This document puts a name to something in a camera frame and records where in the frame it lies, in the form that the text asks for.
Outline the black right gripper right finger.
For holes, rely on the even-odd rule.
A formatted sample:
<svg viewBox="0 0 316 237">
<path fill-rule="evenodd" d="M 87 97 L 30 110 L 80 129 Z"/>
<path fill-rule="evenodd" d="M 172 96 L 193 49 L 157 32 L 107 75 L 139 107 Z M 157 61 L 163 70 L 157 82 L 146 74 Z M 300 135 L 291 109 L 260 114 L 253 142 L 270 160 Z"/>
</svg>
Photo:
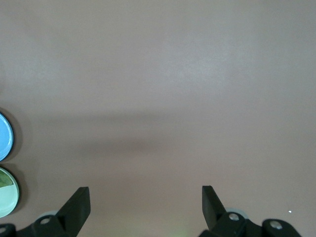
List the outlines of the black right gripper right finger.
<svg viewBox="0 0 316 237">
<path fill-rule="evenodd" d="M 283 220 L 266 219 L 259 226 L 235 211 L 226 211 L 212 186 L 202 187 L 202 212 L 208 229 L 198 237 L 302 237 Z"/>
</svg>

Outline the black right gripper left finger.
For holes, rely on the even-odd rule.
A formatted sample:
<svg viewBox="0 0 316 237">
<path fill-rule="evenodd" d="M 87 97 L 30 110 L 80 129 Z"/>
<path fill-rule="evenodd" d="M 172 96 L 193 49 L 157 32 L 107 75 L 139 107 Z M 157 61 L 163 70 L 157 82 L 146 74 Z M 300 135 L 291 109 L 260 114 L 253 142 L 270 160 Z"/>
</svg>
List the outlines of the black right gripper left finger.
<svg viewBox="0 0 316 237">
<path fill-rule="evenodd" d="M 55 215 L 42 216 L 21 230 L 1 224 L 0 237 L 77 237 L 89 215 L 89 187 L 80 187 Z"/>
</svg>

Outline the green lettuce leaf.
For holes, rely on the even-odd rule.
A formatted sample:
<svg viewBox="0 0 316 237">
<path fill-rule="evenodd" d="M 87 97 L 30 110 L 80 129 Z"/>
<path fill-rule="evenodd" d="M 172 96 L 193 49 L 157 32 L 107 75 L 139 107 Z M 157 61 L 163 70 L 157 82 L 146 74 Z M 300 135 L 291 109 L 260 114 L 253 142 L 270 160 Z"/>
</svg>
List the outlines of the green lettuce leaf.
<svg viewBox="0 0 316 237">
<path fill-rule="evenodd" d="M 3 170 L 0 170 L 0 188 L 11 186 L 11 185 L 13 185 L 13 181 L 10 178 L 10 176 Z"/>
</svg>

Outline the light green round plate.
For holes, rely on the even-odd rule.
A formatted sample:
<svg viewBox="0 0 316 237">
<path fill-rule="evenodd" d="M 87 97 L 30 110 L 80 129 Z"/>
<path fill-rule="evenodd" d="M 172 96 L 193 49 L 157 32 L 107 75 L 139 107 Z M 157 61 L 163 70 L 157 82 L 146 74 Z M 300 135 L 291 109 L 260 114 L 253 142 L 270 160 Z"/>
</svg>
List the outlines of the light green round plate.
<svg viewBox="0 0 316 237">
<path fill-rule="evenodd" d="M 13 175 L 6 169 L 1 168 L 6 172 L 13 181 L 13 185 L 0 188 L 0 218 L 9 215 L 17 206 L 19 201 L 19 185 Z"/>
</svg>

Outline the blue round plate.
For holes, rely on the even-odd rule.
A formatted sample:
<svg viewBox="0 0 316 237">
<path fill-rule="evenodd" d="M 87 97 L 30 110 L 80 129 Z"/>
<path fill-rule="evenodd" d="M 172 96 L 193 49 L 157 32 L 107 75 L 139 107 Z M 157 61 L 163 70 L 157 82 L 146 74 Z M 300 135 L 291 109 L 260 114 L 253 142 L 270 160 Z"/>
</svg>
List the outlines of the blue round plate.
<svg viewBox="0 0 316 237">
<path fill-rule="evenodd" d="M 14 133 L 9 120 L 0 113 L 0 161 L 10 153 L 14 144 Z"/>
</svg>

